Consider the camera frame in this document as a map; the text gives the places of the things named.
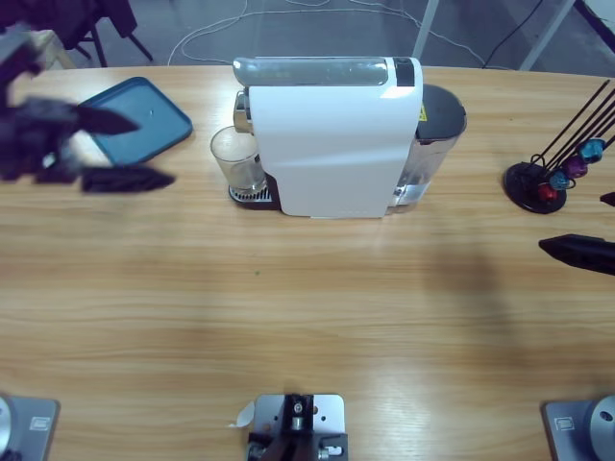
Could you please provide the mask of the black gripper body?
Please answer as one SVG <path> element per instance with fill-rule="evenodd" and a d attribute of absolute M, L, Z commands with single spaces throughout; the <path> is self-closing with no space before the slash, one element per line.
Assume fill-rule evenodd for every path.
<path fill-rule="evenodd" d="M 77 109 L 57 99 L 28 98 L 1 112 L 1 180 L 73 183 L 79 162 L 68 139 L 79 130 Z"/>

